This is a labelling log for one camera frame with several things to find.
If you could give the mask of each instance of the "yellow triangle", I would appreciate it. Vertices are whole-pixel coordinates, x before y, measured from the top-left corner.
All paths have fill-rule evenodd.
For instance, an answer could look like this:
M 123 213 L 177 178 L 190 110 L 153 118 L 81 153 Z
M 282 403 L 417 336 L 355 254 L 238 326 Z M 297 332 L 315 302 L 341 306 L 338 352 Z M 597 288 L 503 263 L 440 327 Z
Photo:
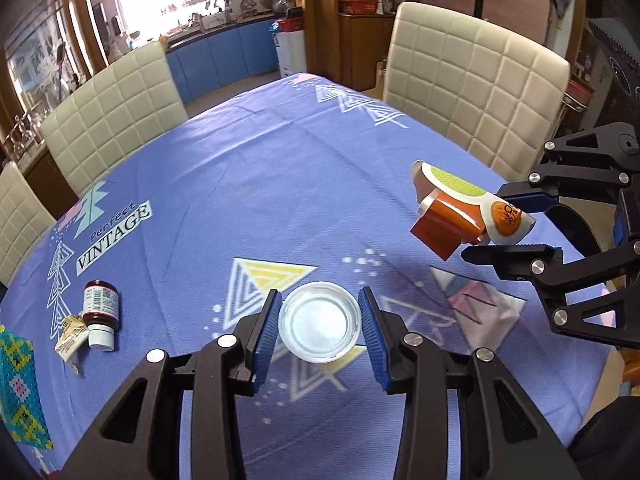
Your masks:
M 236 262 L 244 272 L 252 277 L 255 286 L 265 296 L 272 288 L 283 292 L 317 269 L 313 266 L 246 260 L 244 258 L 236 258 Z
M 342 370 L 345 366 L 349 365 L 352 361 L 355 361 L 360 354 L 362 354 L 367 349 L 366 346 L 356 345 L 349 352 L 338 359 L 337 361 L 333 361 L 331 363 L 324 363 L 316 365 L 321 370 L 324 370 L 327 374 L 335 374 Z

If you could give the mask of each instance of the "jar with red cap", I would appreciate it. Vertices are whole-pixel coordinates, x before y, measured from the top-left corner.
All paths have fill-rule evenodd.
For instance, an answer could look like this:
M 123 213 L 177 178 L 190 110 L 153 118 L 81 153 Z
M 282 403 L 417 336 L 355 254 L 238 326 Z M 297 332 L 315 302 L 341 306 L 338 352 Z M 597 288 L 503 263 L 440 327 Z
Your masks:
M 84 287 L 82 319 L 89 329 L 89 346 L 103 352 L 115 348 L 114 334 L 120 326 L 118 291 L 111 283 L 93 280 Z

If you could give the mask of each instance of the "white jar lid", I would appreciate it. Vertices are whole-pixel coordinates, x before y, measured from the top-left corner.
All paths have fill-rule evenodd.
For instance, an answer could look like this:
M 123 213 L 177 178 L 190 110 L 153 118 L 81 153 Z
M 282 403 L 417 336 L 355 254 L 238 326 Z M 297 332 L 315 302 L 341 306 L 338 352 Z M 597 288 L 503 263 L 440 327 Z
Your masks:
M 103 352 L 111 352 L 115 348 L 113 328 L 107 325 L 89 325 L 89 346 Z
M 309 363 L 329 363 L 356 344 L 362 315 L 341 286 L 312 282 L 299 286 L 282 304 L 278 330 L 289 351 Z

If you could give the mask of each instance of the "quilted chair back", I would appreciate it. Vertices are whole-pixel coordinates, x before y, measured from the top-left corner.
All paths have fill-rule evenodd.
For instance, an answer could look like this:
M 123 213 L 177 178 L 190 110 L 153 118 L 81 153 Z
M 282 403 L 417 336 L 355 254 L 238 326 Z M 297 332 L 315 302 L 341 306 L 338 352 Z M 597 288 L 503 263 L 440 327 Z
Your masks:
M 506 180 L 521 180 L 553 134 L 569 63 L 515 32 L 453 10 L 400 5 L 385 103 Z
M 159 42 L 97 73 L 42 122 L 41 132 L 78 196 L 111 168 L 187 120 Z
M 44 232 L 55 224 L 18 166 L 0 174 L 0 282 L 9 286 L 15 271 Z

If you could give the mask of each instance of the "wooden cabinet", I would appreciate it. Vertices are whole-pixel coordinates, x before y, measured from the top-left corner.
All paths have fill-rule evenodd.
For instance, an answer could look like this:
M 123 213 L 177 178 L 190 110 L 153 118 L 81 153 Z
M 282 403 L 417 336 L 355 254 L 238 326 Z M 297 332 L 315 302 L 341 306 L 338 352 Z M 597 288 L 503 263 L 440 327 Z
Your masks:
M 60 173 L 49 150 L 44 149 L 36 157 L 25 171 L 24 177 L 42 205 L 56 220 L 62 218 L 78 202 L 78 197 Z
M 340 14 L 340 83 L 357 91 L 376 85 L 376 65 L 386 59 L 393 16 Z

